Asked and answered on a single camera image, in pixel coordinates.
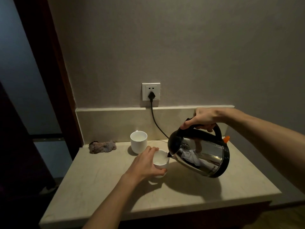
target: forearm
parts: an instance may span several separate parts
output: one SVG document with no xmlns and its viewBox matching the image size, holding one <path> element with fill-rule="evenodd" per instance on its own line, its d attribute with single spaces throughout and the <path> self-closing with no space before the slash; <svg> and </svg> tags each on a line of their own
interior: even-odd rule
<svg viewBox="0 0 305 229">
<path fill-rule="evenodd" d="M 117 228 L 120 223 L 124 207 L 137 184 L 137 180 L 124 174 L 115 188 L 96 209 L 83 228 Z"/>
<path fill-rule="evenodd" d="M 278 171 L 305 192 L 305 136 L 236 109 L 221 113 L 225 123 L 251 142 Z"/>
</svg>

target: cup rim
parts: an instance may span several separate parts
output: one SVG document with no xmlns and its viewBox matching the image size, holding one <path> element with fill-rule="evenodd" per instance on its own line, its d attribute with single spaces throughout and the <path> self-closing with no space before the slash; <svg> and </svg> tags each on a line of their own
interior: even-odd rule
<svg viewBox="0 0 305 229">
<path fill-rule="evenodd" d="M 168 154 L 168 152 L 166 152 L 165 150 L 163 150 L 163 149 L 159 149 L 158 151 L 163 151 L 163 152 L 165 152 L 166 154 Z M 162 164 L 162 165 L 166 165 L 166 163 L 168 162 L 170 160 L 170 158 L 167 158 L 167 161 L 164 163 L 164 164 Z"/>
<path fill-rule="evenodd" d="M 141 141 L 133 140 L 133 139 L 132 139 L 132 134 L 134 134 L 135 132 L 143 132 L 143 133 L 145 133 L 145 135 L 146 135 L 145 139 L 144 139 L 144 140 L 141 140 Z M 134 132 L 131 133 L 130 139 L 133 140 L 133 141 L 135 141 L 135 142 L 142 142 L 142 141 L 145 141 L 145 140 L 147 139 L 147 133 L 144 132 L 144 131 L 136 130 L 136 131 L 134 131 Z"/>
</svg>

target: orange switch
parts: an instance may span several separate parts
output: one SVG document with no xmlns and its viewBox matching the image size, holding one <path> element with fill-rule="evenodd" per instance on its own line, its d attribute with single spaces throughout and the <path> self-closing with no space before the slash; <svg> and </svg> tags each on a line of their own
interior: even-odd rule
<svg viewBox="0 0 305 229">
<path fill-rule="evenodd" d="M 226 136 L 226 137 L 224 138 L 224 143 L 228 143 L 229 140 L 230 140 L 230 137 L 229 137 L 229 136 Z"/>
</svg>

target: person's left hand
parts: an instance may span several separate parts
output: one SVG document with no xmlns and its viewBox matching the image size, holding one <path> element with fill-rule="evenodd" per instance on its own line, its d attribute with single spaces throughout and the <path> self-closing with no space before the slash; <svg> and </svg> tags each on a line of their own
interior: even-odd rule
<svg viewBox="0 0 305 229">
<path fill-rule="evenodd" d="M 135 179 L 137 182 L 142 181 L 145 178 L 164 175 L 166 169 L 157 169 L 153 164 L 153 155 L 159 148 L 147 146 L 143 153 L 139 154 L 128 170 L 126 174 Z"/>
</svg>

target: right arm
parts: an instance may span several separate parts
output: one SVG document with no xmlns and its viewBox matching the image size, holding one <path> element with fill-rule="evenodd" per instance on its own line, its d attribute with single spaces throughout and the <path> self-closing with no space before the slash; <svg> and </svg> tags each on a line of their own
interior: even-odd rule
<svg viewBox="0 0 305 229">
<path fill-rule="evenodd" d="M 215 123 L 226 123 L 245 137 L 289 181 L 305 193 L 305 136 L 233 108 L 197 108 L 182 129 L 203 124 L 211 132 Z"/>
</svg>

